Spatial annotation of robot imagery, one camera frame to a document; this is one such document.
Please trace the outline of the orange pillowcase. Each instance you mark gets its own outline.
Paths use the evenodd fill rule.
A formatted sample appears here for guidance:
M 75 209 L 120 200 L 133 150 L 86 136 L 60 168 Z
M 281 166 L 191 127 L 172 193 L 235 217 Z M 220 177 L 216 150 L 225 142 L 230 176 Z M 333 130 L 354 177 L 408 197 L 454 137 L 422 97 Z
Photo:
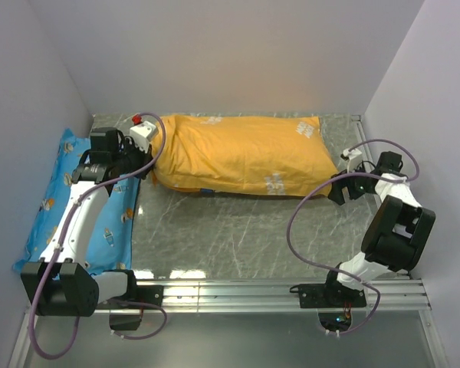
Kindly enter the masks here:
M 162 118 L 153 184 L 256 196 L 304 197 L 337 174 L 318 117 Z

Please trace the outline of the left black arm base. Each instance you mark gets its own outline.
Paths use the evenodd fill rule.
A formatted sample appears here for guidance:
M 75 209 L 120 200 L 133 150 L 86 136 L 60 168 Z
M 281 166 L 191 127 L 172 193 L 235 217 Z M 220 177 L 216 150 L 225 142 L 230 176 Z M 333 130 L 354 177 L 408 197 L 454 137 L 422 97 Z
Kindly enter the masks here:
M 162 318 L 162 326 L 166 323 L 166 312 L 162 312 L 164 287 L 161 284 L 142 285 L 136 289 L 134 297 L 116 297 L 104 301 L 97 306 L 96 313 L 106 313 L 109 327 L 115 333 L 137 331 L 142 320 L 149 312 Z

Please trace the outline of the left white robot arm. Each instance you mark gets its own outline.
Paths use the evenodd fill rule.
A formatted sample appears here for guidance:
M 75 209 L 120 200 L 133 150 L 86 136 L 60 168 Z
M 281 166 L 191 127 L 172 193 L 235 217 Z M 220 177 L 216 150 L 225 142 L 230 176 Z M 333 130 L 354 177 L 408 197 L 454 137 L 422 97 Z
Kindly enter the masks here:
M 35 314 L 89 317 L 109 299 L 122 308 L 137 303 L 140 291 L 132 271 L 109 270 L 93 276 L 85 261 L 115 179 L 141 178 L 149 172 L 151 142 L 157 133 L 150 122 L 131 127 L 128 134 L 112 127 L 91 131 L 90 147 L 72 172 L 68 202 L 51 241 L 37 261 L 21 270 Z

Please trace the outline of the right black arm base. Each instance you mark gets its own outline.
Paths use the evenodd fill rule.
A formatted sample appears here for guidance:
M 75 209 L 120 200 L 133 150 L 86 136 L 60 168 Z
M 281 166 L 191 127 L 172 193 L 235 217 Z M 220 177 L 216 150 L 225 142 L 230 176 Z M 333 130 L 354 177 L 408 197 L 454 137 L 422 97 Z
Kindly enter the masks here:
M 326 333 L 340 335 L 352 326 L 352 309 L 366 306 L 363 291 L 329 284 L 296 284 L 289 292 L 296 294 L 301 309 L 318 309 L 320 326 Z

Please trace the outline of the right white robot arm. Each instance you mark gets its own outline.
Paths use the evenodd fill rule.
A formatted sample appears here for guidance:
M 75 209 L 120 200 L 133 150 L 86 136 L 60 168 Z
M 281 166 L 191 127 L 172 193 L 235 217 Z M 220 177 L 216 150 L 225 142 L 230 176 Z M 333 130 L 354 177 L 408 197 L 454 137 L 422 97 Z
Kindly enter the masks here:
M 391 151 L 380 154 L 370 177 L 348 177 L 332 184 L 328 199 L 338 205 L 364 194 L 376 194 L 381 204 L 361 243 L 361 249 L 349 261 L 338 264 L 340 271 L 329 271 L 322 295 L 330 306 L 351 302 L 369 282 L 389 271 L 410 271 L 419 262 L 426 246 L 435 213 L 423 207 L 413 196 L 401 173 L 402 156 Z

